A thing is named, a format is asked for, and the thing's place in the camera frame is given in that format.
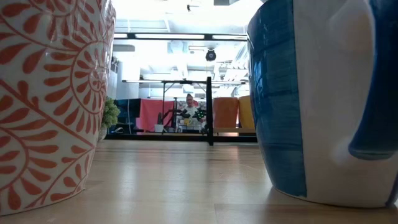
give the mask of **yellow bin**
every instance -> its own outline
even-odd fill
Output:
[[[254,129],[250,96],[242,96],[239,98],[239,120],[241,121],[242,128]]]

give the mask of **potted plant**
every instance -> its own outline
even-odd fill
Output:
[[[98,134],[98,141],[103,140],[108,133],[108,128],[118,123],[120,110],[114,104],[114,100],[107,98],[105,101],[104,115],[102,117],[101,129]]]

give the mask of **blue and white vase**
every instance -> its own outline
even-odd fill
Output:
[[[269,0],[248,36],[254,123],[274,187],[331,205],[392,205],[398,1]]]

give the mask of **wooden table surface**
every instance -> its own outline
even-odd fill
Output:
[[[398,224],[398,210],[331,207],[279,193],[256,144],[108,140],[98,144],[85,191],[0,218],[8,223]]]

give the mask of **fluorescent light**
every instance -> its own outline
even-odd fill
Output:
[[[138,39],[204,39],[202,34],[136,34]]]
[[[213,40],[247,40],[247,35],[213,35]]]
[[[127,38],[127,34],[114,34],[113,38]]]
[[[128,83],[162,83],[160,80],[122,80],[122,82]]]
[[[207,49],[207,47],[205,46],[189,46],[188,50],[202,50],[205,51],[205,49]]]
[[[243,85],[246,82],[211,82],[211,84],[220,84],[220,85]]]

